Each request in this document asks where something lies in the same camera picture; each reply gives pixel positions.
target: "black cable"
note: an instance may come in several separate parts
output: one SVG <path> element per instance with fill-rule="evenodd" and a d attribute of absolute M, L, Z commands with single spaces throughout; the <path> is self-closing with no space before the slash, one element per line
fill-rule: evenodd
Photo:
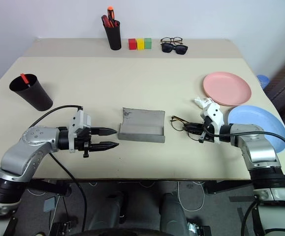
<path fill-rule="evenodd" d="M 46 116 L 48 116 L 49 114 L 59 110 L 59 109 L 62 109 L 62 108 L 67 108 L 67 107 L 75 107 L 75 108 L 78 108 L 78 110 L 82 110 L 83 107 L 82 106 L 78 106 L 78 105 L 64 105 L 64 106 L 60 106 L 60 107 L 56 107 L 52 110 L 50 110 L 49 112 L 47 112 L 46 114 L 44 114 L 43 116 L 41 116 L 39 119 L 37 119 L 29 128 L 35 126 L 37 123 L 39 123 L 42 119 L 44 119 Z"/>
<path fill-rule="evenodd" d="M 275 134 L 275 133 L 271 133 L 271 132 L 266 132 L 266 131 L 251 131 L 251 132 L 241 132 L 241 133 L 234 133 L 234 134 L 213 134 L 210 133 L 207 129 L 206 126 L 203 127 L 204 131 L 206 132 L 206 134 L 208 134 L 209 136 L 213 136 L 213 137 L 232 137 L 232 136 L 240 136 L 240 135 L 248 135 L 248 134 L 265 134 L 265 135 L 271 135 L 274 136 L 278 139 L 281 139 L 282 141 L 285 142 L 285 138 Z"/>
<path fill-rule="evenodd" d="M 64 106 L 56 107 L 56 108 L 50 110 L 49 112 L 47 112 L 46 114 L 44 114 L 43 116 L 41 116 L 39 119 L 37 119 L 29 128 L 35 126 L 37 123 L 39 123 L 42 119 L 44 119 L 49 114 L 51 114 L 51 113 L 53 113 L 53 112 L 55 112 L 55 111 L 57 111 L 59 109 L 68 108 L 68 107 L 74 107 L 74 108 L 78 108 L 78 110 L 83 110 L 83 107 L 82 106 L 78 106 L 78 105 L 64 105 Z M 84 214 L 83 214 L 83 223 L 82 223 L 82 232 L 83 232 L 84 228 L 85 228 L 85 221 L 86 221 L 86 218 L 87 218 L 87 207 L 88 207 L 87 198 L 85 196 L 85 193 L 84 193 L 81 185 L 79 184 L 79 182 L 75 179 L 75 177 L 54 157 L 53 154 L 49 153 L 49 155 L 70 176 L 70 178 L 73 180 L 73 182 L 77 185 L 77 187 L 81 191 L 81 194 L 82 194 L 82 197 L 83 197 L 83 201 L 84 201 Z M 63 198 L 63 204 L 64 204 L 64 207 L 65 207 L 65 210 L 66 210 L 67 219 L 69 221 L 69 215 L 68 215 L 68 211 L 67 211 L 67 207 L 66 207 L 64 198 Z M 49 213 L 49 222 L 48 222 L 49 229 L 50 229 L 50 219 L 51 219 L 51 212 Z"/>
<path fill-rule="evenodd" d="M 87 218 L 87 208 L 88 208 L 88 204 L 87 204 L 87 198 L 85 196 L 85 193 L 83 191 L 83 188 L 81 187 L 81 185 L 79 184 L 79 182 L 75 179 L 75 177 L 69 172 L 69 170 L 67 170 L 62 163 L 60 163 L 53 154 L 49 153 L 49 155 L 54 159 L 54 161 L 56 161 L 56 163 L 70 176 L 70 178 L 72 179 L 72 181 L 77 185 L 77 187 L 79 188 L 82 197 L 83 197 L 83 201 L 84 201 L 84 213 L 83 213 L 83 223 L 82 223 L 82 232 L 84 231 L 84 227 L 85 227 L 85 221 Z"/>
<path fill-rule="evenodd" d="M 65 213 L 67 214 L 67 222 L 68 222 L 69 221 L 69 215 L 68 215 L 68 210 L 67 210 L 67 206 L 65 204 L 64 197 L 63 197 L 63 204 L 64 204 L 64 208 L 65 208 Z"/>
<path fill-rule="evenodd" d="M 241 226 L 241 236 L 244 236 L 245 235 L 245 226 L 246 226 L 246 221 L 247 221 L 247 217 L 249 216 L 252 208 L 257 205 L 258 202 L 255 200 L 252 202 L 252 204 L 249 206 L 249 208 L 247 209 L 247 211 L 245 212 L 245 215 L 243 217 L 243 220 L 242 220 L 242 226 Z"/>
<path fill-rule="evenodd" d="M 50 230 L 50 219 L 52 218 L 52 211 L 49 211 L 48 228 Z"/>

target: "table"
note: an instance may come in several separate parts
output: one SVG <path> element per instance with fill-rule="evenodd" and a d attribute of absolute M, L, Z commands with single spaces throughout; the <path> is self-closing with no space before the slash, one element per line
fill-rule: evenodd
<path fill-rule="evenodd" d="M 229 143 L 200 144 L 170 125 L 176 115 L 202 122 L 201 109 L 192 101 L 205 97 L 203 78 L 215 71 L 242 77 L 252 89 L 246 103 L 264 108 L 281 120 L 259 82 L 233 43 L 224 39 L 185 40 L 185 55 L 153 49 L 130 51 L 126 41 L 119 51 L 107 39 L 41 39 L 18 58 L 0 79 L 0 160 L 22 133 L 45 112 L 31 107 L 11 92 L 9 83 L 20 73 L 35 74 L 54 101 L 54 107 L 76 104 L 92 117 L 93 126 L 119 130 L 123 107 L 165 111 L 165 143 L 118 140 L 117 135 L 93 142 L 120 145 L 83 158 L 82 152 L 55 153 L 78 179 L 249 179 L 241 151 Z M 232 107 L 222 106 L 225 120 Z M 52 113 L 40 125 L 68 126 L 75 109 Z M 285 172 L 285 150 L 278 154 Z M 35 178 L 66 179 L 68 175 L 45 156 Z"/>

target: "cup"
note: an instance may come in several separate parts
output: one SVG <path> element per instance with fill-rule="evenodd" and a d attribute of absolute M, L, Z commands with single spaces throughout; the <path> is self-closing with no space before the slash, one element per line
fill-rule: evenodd
<path fill-rule="evenodd" d="M 120 22 L 117 21 L 116 27 L 104 27 L 109 42 L 109 46 L 112 50 L 120 50 L 122 48 Z"/>
<path fill-rule="evenodd" d="M 33 74 L 26 74 L 25 76 L 28 84 L 19 76 L 10 83 L 10 90 L 17 93 L 39 111 L 46 111 L 51 108 L 53 101 L 40 85 L 37 77 Z"/>

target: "pink plate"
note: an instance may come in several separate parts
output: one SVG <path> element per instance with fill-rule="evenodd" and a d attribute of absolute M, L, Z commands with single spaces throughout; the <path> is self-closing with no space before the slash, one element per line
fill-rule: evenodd
<path fill-rule="evenodd" d="M 205 93 L 215 102 L 226 106 L 238 106 L 252 95 L 250 86 L 239 76 L 228 72 L 214 72 L 203 80 Z"/>

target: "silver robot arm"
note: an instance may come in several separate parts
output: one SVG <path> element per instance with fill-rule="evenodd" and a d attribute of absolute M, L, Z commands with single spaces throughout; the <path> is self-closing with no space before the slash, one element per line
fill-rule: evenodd
<path fill-rule="evenodd" d="M 59 149 L 70 152 L 84 151 L 84 157 L 91 151 L 114 148 L 118 143 L 91 143 L 91 135 L 110 135 L 116 133 L 109 128 L 91 127 L 89 115 L 79 110 L 66 127 L 49 128 L 34 126 L 22 135 L 20 141 L 12 146 L 0 163 L 0 215 L 13 214 L 28 183 L 31 181 L 45 155 Z"/>
<path fill-rule="evenodd" d="M 254 231 L 258 236 L 285 236 L 285 176 L 274 148 L 264 134 L 227 136 L 214 140 L 215 137 L 209 136 L 206 131 L 213 134 L 263 131 L 253 124 L 224 125 L 222 113 L 217 107 L 214 103 L 209 104 L 201 114 L 204 124 L 189 123 L 184 129 L 195 134 L 201 133 L 201 143 L 231 142 L 242 150 L 254 186 L 253 194 L 258 202 L 252 209 Z"/>

